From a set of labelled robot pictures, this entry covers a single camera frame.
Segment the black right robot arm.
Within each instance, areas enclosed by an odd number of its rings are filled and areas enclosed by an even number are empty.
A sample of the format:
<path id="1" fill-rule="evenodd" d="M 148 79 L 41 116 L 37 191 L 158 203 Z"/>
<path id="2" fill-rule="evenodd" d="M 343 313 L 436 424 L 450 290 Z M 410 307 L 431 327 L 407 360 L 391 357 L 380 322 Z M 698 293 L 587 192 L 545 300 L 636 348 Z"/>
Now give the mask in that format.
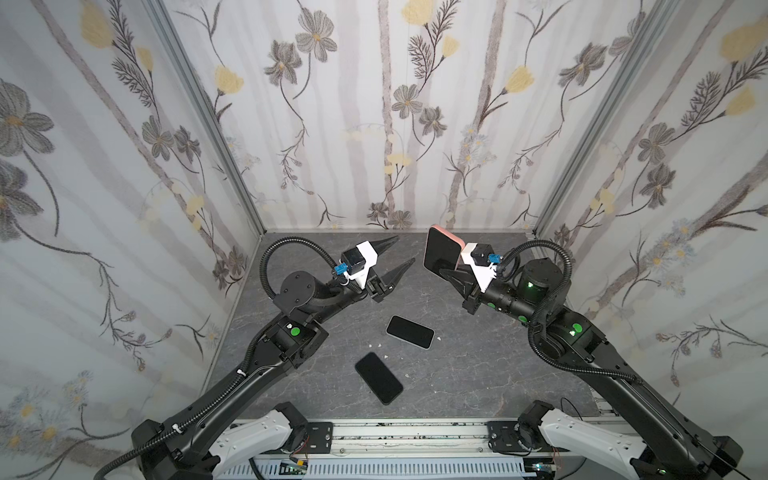
<path id="1" fill-rule="evenodd" d="M 462 296 L 463 308 L 482 305 L 525 324 L 534 354 L 587 383 L 634 430 L 634 440 L 575 420 L 536 401 L 518 418 L 519 436 L 530 449 L 549 446 L 576 453 L 626 479 L 723 479 L 738 470 L 742 447 L 715 436 L 662 398 L 584 315 L 568 308 L 572 261 L 520 262 L 519 250 L 480 259 L 440 260 L 435 269 Z"/>

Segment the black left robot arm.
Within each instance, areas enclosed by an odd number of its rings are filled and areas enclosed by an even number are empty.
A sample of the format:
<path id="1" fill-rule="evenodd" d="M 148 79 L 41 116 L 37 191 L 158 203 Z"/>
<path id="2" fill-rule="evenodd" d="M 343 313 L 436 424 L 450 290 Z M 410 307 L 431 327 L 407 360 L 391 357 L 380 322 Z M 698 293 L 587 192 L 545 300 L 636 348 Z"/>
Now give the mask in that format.
<path id="1" fill-rule="evenodd" d="M 279 310 L 246 347 L 240 363 L 188 407 L 162 422 L 136 427 L 128 457 L 146 479 L 211 479 L 224 457 L 213 448 L 220 435 L 272 385 L 305 363 L 327 339 L 325 321 L 366 298 L 383 301 L 410 268 L 406 261 L 384 275 L 374 267 L 397 237 L 365 241 L 334 259 L 317 243 L 298 236 L 269 245 L 259 263 L 262 288 Z M 268 278 L 271 257 L 281 248 L 300 245 L 328 265 L 323 282 L 306 271 L 288 274 L 279 288 Z"/>

